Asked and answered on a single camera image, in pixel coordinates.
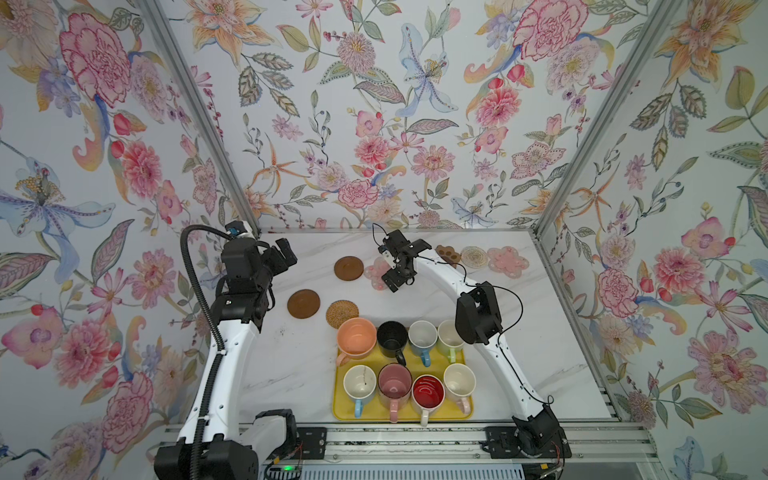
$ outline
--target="marble table surface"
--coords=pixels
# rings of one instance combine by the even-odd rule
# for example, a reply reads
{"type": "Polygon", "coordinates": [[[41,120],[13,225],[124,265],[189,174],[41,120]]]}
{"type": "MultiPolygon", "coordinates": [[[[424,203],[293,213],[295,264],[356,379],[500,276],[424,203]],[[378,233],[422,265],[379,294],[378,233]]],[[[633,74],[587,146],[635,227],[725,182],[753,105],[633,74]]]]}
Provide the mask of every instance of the marble table surface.
{"type": "MultiPolygon", "coordinates": [[[[406,230],[406,238],[426,240],[432,247],[452,246],[457,252],[468,246],[484,250],[507,245],[528,259],[530,267],[513,280],[488,267],[469,270],[469,277],[490,281],[514,290],[525,303],[521,322],[505,335],[528,380],[546,398],[555,398],[552,409],[559,419],[610,417],[579,349],[571,326],[537,255],[528,232],[461,231],[421,233],[406,230]]],[[[381,241],[383,233],[377,230],[381,241]]],[[[398,292],[378,291],[361,276],[352,282],[336,278],[333,264],[353,255],[371,265],[378,256],[371,233],[265,233],[270,244],[285,237],[299,259],[273,282],[276,307],[266,316],[261,335],[253,347],[243,378],[240,421],[250,422],[259,412],[292,409],[298,422],[336,422],[331,405],[336,365],[336,330],[328,325],[325,312],[336,300],[357,304],[360,316],[375,325],[398,320],[410,325],[418,319],[435,325],[455,316],[455,304],[429,281],[419,277],[398,292]],[[315,290],[320,296],[319,311],[308,319],[293,318],[286,308],[291,294],[301,289],[315,290]]],[[[502,325],[511,325],[519,315],[519,302],[497,290],[502,325]]],[[[465,348],[465,362],[477,376],[472,398],[475,410],[471,420],[508,419],[511,409],[502,389],[474,346],[465,348]]]]}

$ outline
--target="orange lily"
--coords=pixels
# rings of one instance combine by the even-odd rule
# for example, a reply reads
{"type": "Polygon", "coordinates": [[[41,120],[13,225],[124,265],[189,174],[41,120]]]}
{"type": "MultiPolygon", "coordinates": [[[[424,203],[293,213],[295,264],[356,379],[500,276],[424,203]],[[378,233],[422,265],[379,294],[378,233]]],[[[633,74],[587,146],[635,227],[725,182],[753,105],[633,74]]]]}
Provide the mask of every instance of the orange lily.
{"type": "Polygon", "coordinates": [[[272,145],[272,141],[269,140],[269,138],[267,138],[267,140],[270,142],[270,150],[272,151],[272,164],[269,167],[267,167],[267,168],[264,168],[262,170],[257,171],[253,175],[253,180],[250,182],[250,185],[248,185],[248,187],[249,188],[252,187],[253,184],[256,183],[256,180],[258,180],[260,175],[262,175],[262,174],[265,174],[265,175],[271,174],[271,175],[273,175],[272,185],[274,185],[275,180],[277,180],[277,188],[275,188],[274,193],[272,193],[272,196],[274,197],[275,194],[277,193],[277,191],[280,189],[280,181],[281,181],[280,180],[280,172],[283,172],[284,174],[293,175],[294,177],[299,177],[299,178],[308,178],[308,177],[306,175],[295,174],[292,171],[286,169],[287,165],[295,164],[296,163],[295,161],[286,162],[284,164],[278,164],[277,163],[277,154],[275,153],[275,147],[274,147],[274,145],[272,145]]]}
{"type": "Polygon", "coordinates": [[[593,192],[588,188],[580,188],[575,192],[573,192],[571,195],[575,195],[581,192],[581,199],[585,200],[586,203],[579,207],[576,207],[576,210],[578,210],[579,208],[584,208],[584,209],[577,214],[571,215],[571,217],[578,217],[579,215],[584,215],[589,211],[589,209],[592,208],[592,205],[594,205],[594,209],[598,212],[598,223],[600,224],[600,228],[603,231],[605,231],[605,227],[603,227],[603,219],[600,215],[600,204],[607,205],[608,208],[611,208],[611,205],[607,201],[603,200],[600,194],[602,194],[603,191],[608,187],[608,185],[611,184],[611,180],[614,179],[614,176],[618,171],[619,169],[617,167],[616,170],[614,170],[614,173],[611,175],[611,178],[609,178],[608,181],[605,182],[605,185],[600,187],[600,189],[597,192],[593,192]]]}

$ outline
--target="black mug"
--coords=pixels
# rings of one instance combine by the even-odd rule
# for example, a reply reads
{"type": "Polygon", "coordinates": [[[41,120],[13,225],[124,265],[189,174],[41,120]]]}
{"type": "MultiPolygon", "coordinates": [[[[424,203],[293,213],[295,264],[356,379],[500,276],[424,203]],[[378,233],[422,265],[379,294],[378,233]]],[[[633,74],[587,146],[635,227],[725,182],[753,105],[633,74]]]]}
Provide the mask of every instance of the black mug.
{"type": "Polygon", "coordinates": [[[384,356],[397,359],[397,363],[406,366],[402,349],[408,345],[408,329],[400,322],[384,322],[376,332],[379,348],[384,356]]]}

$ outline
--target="flower stem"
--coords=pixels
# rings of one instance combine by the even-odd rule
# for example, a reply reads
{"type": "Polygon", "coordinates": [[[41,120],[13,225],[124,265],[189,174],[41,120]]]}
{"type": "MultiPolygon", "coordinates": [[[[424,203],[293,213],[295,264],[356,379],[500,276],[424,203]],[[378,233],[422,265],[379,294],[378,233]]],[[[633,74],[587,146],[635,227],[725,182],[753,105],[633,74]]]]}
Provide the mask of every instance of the flower stem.
{"type": "Polygon", "coordinates": [[[672,380],[670,380],[667,383],[664,383],[662,386],[659,387],[659,393],[661,394],[664,390],[670,388],[671,386],[675,386],[680,382],[683,382],[684,380],[694,380],[696,379],[696,373],[694,373],[693,370],[689,372],[685,372],[682,375],[678,375],[672,380]]]}

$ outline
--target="mug handle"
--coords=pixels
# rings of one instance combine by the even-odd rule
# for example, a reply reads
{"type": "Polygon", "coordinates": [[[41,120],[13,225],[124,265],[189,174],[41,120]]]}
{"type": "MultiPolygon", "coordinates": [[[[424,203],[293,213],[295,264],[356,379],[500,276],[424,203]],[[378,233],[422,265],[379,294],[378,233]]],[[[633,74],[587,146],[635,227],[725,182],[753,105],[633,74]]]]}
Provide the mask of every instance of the mug handle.
{"type": "Polygon", "coordinates": [[[349,361],[349,357],[346,355],[346,353],[341,352],[341,354],[339,354],[339,356],[336,357],[336,366],[337,367],[342,366],[348,361],[349,361]]]}
{"type": "Polygon", "coordinates": [[[389,400],[389,421],[391,423],[397,423],[397,410],[398,401],[394,399],[389,400]]]}

